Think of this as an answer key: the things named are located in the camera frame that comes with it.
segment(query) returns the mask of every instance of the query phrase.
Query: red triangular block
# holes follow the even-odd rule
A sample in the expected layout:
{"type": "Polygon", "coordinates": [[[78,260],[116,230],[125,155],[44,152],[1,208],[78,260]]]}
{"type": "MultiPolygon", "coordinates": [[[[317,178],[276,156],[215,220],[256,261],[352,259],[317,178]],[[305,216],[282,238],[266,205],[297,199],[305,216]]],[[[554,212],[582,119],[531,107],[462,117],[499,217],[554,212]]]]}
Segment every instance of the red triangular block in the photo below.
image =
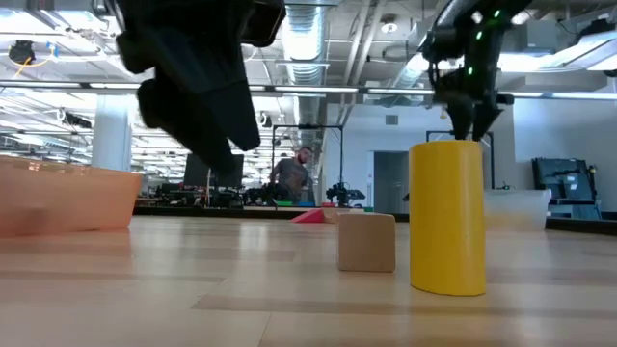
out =
{"type": "Polygon", "coordinates": [[[291,223],[324,223],[324,211],[315,208],[291,220],[291,223]]]}

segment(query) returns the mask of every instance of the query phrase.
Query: beige cube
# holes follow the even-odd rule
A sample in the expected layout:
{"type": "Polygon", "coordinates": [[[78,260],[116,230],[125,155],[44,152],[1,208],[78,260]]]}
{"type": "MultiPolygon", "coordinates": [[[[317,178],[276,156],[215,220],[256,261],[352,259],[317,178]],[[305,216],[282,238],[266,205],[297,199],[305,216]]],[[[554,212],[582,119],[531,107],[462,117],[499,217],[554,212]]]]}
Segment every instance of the beige cube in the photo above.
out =
{"type": "Polygon", "coordinates": [[[338,270],[393,272],[396,268],[394,216],[338,215],[338,270]]]}
{"type": "Polygon", "coordinates": [[[337,224],[341,213],[364,213],[361,208],[323,207],[321,210],[324,211],[324,222],[327,224],[337,224]]]}

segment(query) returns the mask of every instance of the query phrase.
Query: doorway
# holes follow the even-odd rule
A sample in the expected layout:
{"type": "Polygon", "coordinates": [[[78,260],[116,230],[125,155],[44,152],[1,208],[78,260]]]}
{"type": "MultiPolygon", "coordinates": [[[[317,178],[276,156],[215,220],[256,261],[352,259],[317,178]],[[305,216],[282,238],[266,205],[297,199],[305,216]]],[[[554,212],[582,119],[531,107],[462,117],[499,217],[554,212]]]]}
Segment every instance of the doorway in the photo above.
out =
{"type": "Polygon", "coordinates": [[[375,212],[409,213],[409,153],[375,152],[375,212]]]}

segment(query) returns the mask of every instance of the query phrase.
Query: white container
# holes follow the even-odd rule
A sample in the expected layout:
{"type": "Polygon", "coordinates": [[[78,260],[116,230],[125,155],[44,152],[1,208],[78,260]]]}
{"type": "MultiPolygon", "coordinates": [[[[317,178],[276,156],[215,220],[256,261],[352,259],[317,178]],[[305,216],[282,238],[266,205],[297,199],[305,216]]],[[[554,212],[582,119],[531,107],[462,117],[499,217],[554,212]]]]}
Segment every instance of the white container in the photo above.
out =
{"type": "Polygon", "coordinates": [[[550,190],[493,190],[484,193],[487,230],[540,231],[545,229],[550,190]]]}

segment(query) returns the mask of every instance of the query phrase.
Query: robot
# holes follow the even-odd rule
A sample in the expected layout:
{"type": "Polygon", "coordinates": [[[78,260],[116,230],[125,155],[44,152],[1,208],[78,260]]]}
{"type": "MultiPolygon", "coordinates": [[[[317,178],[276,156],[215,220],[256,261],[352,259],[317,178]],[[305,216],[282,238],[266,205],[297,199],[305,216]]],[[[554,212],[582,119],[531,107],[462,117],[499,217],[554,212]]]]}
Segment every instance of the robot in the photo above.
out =
{"type": "MultiPolygon", "coordinates": [[[[215,171],[234,169],[228,141],[260,144],[240,44],[270,45],[285,18],[283,0],[105,0],[123,33],[126,68],[155,77],[137,92],[144,123],[161,128],[215,171]]],[[[455,138],[479,141],[511,95],[495,90],[497,61],[512,18],[531,0],[451,0],[420,47],[435,101],[446,104],[455,138]],[[475,14],[481,19],[473,20],[475,14]],[[441,76],[439,61],[465,56],[441,76]]]]}
{"type": "Polygon", "coordinates": [[[420,52],[429,62],[434,101],[446,105],[456,140],[480,141],[512,95],[495,89],[497,62],[512,18],[532,0],[451,0],[437,16],[420,52]],[[465,57],[465,65],[441,76],[438,63],[465,57]]]}
{"type": "Polygon", "coordinates": [[[126,69],[154,78],[137,91],[144,123],[161,128],[214,171],[235,167],[229,140],[259,146],[241,43],[272,44],[283,0],[105,0],[122,28],[126,69]]]}

